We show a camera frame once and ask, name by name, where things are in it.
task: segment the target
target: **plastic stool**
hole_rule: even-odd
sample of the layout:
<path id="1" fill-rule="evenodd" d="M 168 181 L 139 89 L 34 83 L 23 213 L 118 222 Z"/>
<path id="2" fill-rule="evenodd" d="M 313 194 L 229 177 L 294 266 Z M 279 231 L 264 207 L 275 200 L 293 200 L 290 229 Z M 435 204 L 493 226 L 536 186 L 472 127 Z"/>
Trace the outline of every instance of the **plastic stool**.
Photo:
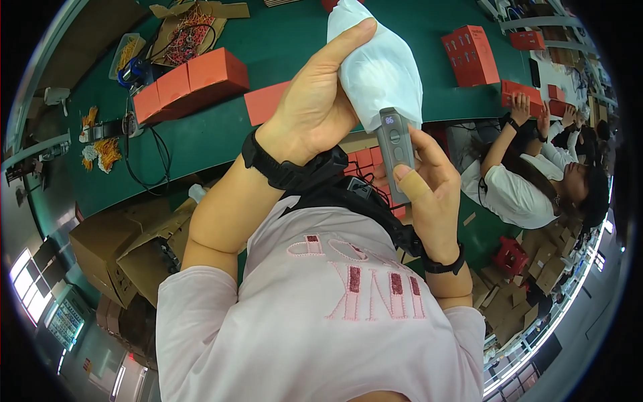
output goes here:
<path id="1" fill-rule="evenodd" d="M 500 243 L 502 244 L 500 251 L 491 259 L 508 274 L 518 275 L 523 267 L 527 265 L 529 256 L 516 239 L 507 239 L 501 236 Z"/>

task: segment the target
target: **pink shirt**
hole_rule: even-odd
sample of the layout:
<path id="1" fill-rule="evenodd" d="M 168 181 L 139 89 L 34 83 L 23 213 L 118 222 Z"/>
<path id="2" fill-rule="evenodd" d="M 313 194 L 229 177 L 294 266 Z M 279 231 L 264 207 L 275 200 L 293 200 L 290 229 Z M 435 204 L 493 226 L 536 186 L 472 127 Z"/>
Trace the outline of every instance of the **pink shirt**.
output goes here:
<path id="1" fill-rule="evenodd" d="M 386 232 L 343 208 L 288 197 L 248 241 L 244 281 L 195 266 L 159 288 L 164 402 L 481 401 L 485 324 L 442 311 Z"/>

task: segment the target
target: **hand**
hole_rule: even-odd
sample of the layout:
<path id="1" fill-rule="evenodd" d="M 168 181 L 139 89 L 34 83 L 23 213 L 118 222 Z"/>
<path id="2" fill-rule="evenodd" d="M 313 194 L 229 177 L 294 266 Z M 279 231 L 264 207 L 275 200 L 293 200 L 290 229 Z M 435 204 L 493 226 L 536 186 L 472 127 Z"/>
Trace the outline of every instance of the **hand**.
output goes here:
<path id="1" fill-rule="evenodd" d="M 411 201 L 413 227 L 426 254 L 435 262 L 450 265 L 460 255 L 460 174 L 433 137 L 411 125 L 409 132 L 422 160 L 415 160 L 416 171 L 406 165 L 396 166 L 395 181 Z M 375 169 L 374 176 L 376 186 L 388 184 L 383 164 Z"/>
<path id="2" fill-rule="evenodd" d="M 547 134 L 549 134 L 549 121 L 551 119 L 552 114 L 549 111 L 549 102 L 545 102 L 543 115 L 540 116 L 538 120 L 536 120 L 536 127 L 538 127 L 540 135 L 542 135 L 544 138 L 547 138 Z"/>
<path id="3" fill-rule="evenodd" d="M 563 128 L 566 129 L 567 127 L 574 124 L 575 120 L 576 120 L 576 108 L 572 105 L 569 105 L 565 108 L 565 113 L 563 114 L 563 119 L 561 120 L 561 124 L 563 125 Z"/>
<path id="4" fill-rule="evenodd" d="M 531 116 L 529 111 L 530 97 L 525 96 L 524 93 L 514 94 L 511 98 L 511 115 L 516 124 L 523 125 Z"/>
<path id="5" fill-rule="evenodd" d="M 374 18 L 361 21 L 315 53 L 294 76 L 275 114 L 255 135 L 269 155 L 303 166 L 337 145 L 359 123 L 337 71 L 376 29 Z"/>

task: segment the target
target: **green workbench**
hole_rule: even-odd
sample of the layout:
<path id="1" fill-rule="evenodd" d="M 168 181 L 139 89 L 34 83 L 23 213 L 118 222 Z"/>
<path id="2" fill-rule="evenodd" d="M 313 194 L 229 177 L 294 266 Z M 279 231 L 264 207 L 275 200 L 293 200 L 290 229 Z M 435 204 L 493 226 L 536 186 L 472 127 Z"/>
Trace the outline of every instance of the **green workbench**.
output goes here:
<path id="1" fill-rule="evenodd" d="M 141 0 L 143 6 L 156 3 Z M 530 84 L 529 54 L 511 47 L 497 24 L 489 22 L 473 0 L 367 0 L 377 19 L 400 35 L 415 55 L 424 86 L 422 117 L 425 122 L 500 116 L 498 85 L 459 88 L 440 37 L 465 25 L 484 27 L 493 50 L 500 78 Z M 266 7 L 261 0 L 248 0 L 251 17 L 231 19 L 217 41 L 248 67 L 250 89 L 259 89 L 292 79 L 308 58 L 326 43 L 328 13 L 318 0 Z M 154 33 L 159 21 L 153 16 L 136 29 L 144 38 Z M 98 106 L 99 120 L 121 118 L 127 91 L 107 78 L 114 52 L 98 62 L 71 94 L 65 124 L 72 144 L 65 156 L 74 193 L 84 216 L 143 192 L 118 161 L 109 175 L 98 167 L 86 172 L 81 164 L 84 144 L 78 142 L 80 115 Z M 177 179 L 229 162 L 240 152 L 252 130 L 243 96 L 156 127 L 172 158 L 170 177 Z M 123 140 L 120 140 L 123 151 Z M 130 163 L 144 182 L 163 176 L 152 135 L 146 131 L 130 141 Z"/>

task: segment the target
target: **button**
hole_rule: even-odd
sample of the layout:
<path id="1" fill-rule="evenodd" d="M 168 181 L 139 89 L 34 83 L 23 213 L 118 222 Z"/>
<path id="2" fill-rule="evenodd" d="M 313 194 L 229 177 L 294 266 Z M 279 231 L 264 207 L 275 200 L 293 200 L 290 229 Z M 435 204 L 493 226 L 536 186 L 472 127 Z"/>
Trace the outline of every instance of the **button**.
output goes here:
<path id="1" fill-rule="evenodd" d="M 400 133 L 397 130 L 391 130 L 388 132 L 388 137 L 391 139 L 391 142 L 396 144 L 400 142 Z"/>
<path id="2" fill-rule="evenodd" d="M 395 155 L 395 158 L 399 161 L 404 160 L 404 151 L 402 151 L 402 148 L 397 147 L 393 150 L 393 155 Z"/>

